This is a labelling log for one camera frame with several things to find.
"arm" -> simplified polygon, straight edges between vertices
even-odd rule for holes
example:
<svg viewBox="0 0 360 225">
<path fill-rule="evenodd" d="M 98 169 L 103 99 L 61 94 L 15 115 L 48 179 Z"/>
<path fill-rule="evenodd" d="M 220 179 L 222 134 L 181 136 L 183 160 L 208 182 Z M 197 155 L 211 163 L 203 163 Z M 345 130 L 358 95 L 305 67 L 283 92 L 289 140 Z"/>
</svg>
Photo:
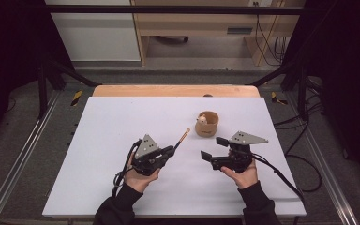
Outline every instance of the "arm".
<svg viewBox="0 0 360 225">
<path fill-rule="evenodd" d="M 246 205 L 244 209 L 246 224 L 280 224 L 274 211 L 274 201 L 268 199 L 262 190 L 262 186 L 257 177 L 256 162 L 254 159 L 242 173 L 236 173 L 227 167 L 222 167 L 221 170 L 235 181 L 235 184 L 238 186 L 238 191 Z"/>
<path fill-rule="evenodd" d="M 158 179 L 160 169 L 150 176 L 130 170 L 125 174 L 124 185 L 116 197 L 111 196 L 99 207 L 95 214 L 94 225 L 126 225 L 134 219 L 133 204 L 143 195 L 147 186 Z"/>
</svg>

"white table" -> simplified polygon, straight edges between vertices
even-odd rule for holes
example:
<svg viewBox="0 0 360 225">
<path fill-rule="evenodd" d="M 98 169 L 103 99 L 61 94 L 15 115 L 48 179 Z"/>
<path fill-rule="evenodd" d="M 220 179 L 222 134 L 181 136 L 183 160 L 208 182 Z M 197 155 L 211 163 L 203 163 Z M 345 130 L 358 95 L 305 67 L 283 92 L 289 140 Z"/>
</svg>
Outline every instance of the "white table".
<svg viewBox="0 0 360 225">
<path fill-rule="evenodd" d="M 138 218 L 240 217 L 245 207 L 236 185 L 201 159 L 201 150 L 226 156 L 215 137 L 194 131 L 202 111 L 219 115 L 216 136 L 226 139 L 238 130 L 269 143 L 252 144 L 294 184 L 271 117 L 261 97 L 90 97 L 67 156 L 42 213 L 54 218 L 91 218 L 111 195 L 113 178 L 122 170 L 128 150 L 148 133 L 161 147 L 175 145 L 187 128 L 191 132 L 134 205 Z M 257 162 L 267 196 L 279 216 L 304 216 L 306 210 L 267 166 Z"/>
</svg>

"black curtain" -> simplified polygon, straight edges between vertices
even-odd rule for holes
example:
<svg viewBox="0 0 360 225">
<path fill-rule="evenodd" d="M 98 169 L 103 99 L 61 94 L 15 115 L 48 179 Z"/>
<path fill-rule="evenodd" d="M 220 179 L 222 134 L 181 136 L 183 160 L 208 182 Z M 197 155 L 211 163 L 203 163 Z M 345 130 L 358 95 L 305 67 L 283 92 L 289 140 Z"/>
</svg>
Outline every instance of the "black curtain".
<svg viewBox="0 0 360 225">
<path fill-rule="evenodd" d="M 307 3 L 330 6 L 321 0 Z M 317 19 L 301 17 L 284 63 L 295 57 Z M 345 151 L 360 163 L 360 1 L 339 0 L 313 38 L 304 64 L 307 75 L 322 78 L 327 115 Z M 285 80 L 295 81 L 297 74 L 289 73 Z"/>
<path fill-rule="evenodd" d="M 45 5 L 43 0 L 29 3 Z M 20 1 L 0 0 L 0 121 L 8 108 L 9 93 L 36 81 L 43 60 L 52 58 L 73 69 L 51 14 L 20 5 Z M 60 71 L 49 72 L 55 79 L 61 76 Z"/>
</svg>

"gray floor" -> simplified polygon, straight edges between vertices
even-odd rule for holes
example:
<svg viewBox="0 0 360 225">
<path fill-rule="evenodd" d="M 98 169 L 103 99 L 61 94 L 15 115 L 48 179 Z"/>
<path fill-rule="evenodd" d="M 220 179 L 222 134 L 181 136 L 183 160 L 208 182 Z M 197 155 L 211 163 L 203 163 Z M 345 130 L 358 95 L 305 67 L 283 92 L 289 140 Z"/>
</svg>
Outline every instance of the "gray floor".
<svg viewBox="0 0 360 225">
<path fill-rule="evenodd" d="M 95 82 L 101 83 L 220 83 L 245 84 L 256 81 L 276 67 L 254 67 L 242 38 L 191 37 L 188 43 L 179 40 L 153 38 L 146 67 L 134 65 L 113 66 L 103 64 L 81 65 L 79 72 Z M 61 163 L 64 160 L 73 132 L 79 122 L 87 97 L 93 88 L 87 87 L 65 76 L 67 87 L 59 92 L 56 107 L 37 144 L 22 170 L 16 186 L 0 212 L 0 223 L 5 219 L 12 224 L 42 224 L 58 221 L 41 215 L 47 201 L 47 193 L 52 188 Z M 280 77 L 260 87 L 273 122 L 295 116 L 292 104 L 282 105 L 271 101 L 275 91 L 279 99 L 294 100 L 295 93 L 282 93 L 278 84 Z M 75 92 L 83 90 L 77 106 L 70 106 Z M 50 96 L 57 94 L 49 89 Z M 0 187 L 4 183 L 11 166 L 22 151 L 29 134 L 37 122 L 38 86 L 31 82 L 11 93 L 16 104 L 5 114 L 0 125 Z M 277 135 L 285 150 L 300 133 L 299 121 L 284 125 Z M 341 145 L 326 117 L 315 112 L 310 117 L 309 130 L 328 162 L 338 185 L 360 224 L 360 166 L 357 162 L 344 159 Z M 303 136 L 292 153 L 314 162 L 308 136 Z M 317 175 L 306 163 L 288 158 L 296 184 L 301 189 L 314 188 Z M 307 216 L 299 224 L 352 224 L 341 220 L 336 208 L 336 199 L 331 195 L 331 184 L 323 184 L 318 191 L 305 193 Z M 284 224 L 292 224 L 289 218 L 281 219 Z M 88 220 L 75 220 L 75 224 Z"/>
</svg>

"white cabinet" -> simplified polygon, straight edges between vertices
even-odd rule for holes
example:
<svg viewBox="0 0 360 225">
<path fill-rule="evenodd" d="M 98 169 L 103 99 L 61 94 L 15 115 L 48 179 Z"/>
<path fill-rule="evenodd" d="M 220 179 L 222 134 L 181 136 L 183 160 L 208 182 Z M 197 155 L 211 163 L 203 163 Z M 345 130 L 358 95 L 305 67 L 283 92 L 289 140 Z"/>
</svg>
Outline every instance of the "white cabinet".
<svg viewBox="0 0 360 225">
<path fill-rule="evenodd" d="M 130 5 L 128 0 L 45 0 L 47 5 Z M 53 13 L 71 61 L 140 61 L 132 14 Z"/>
</svg>

